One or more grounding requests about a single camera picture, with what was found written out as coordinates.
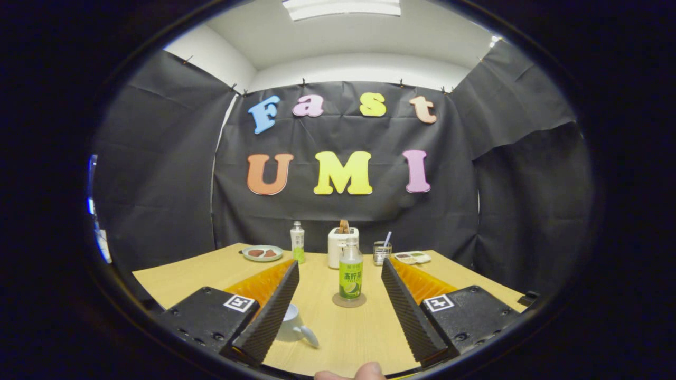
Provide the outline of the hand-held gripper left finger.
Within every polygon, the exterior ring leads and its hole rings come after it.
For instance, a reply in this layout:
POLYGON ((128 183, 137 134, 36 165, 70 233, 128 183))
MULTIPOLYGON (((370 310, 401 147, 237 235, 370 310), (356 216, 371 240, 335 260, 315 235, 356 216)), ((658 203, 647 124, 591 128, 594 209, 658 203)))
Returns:
POLYGON ((277 337, 299 277, 298 262, 287 260, 225 290, 201 287, 158 322, 197 348, 258 366, 277 337))

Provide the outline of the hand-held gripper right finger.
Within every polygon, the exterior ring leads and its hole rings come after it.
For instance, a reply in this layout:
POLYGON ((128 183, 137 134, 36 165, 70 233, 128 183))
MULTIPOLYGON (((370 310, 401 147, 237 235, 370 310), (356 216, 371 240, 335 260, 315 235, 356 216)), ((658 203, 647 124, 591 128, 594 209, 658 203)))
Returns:
POLYGON ((412 355, 423 368, 482 346, 521 315, 483 287, 457 289, 396 258, 384 260, 381 279, 412 355))

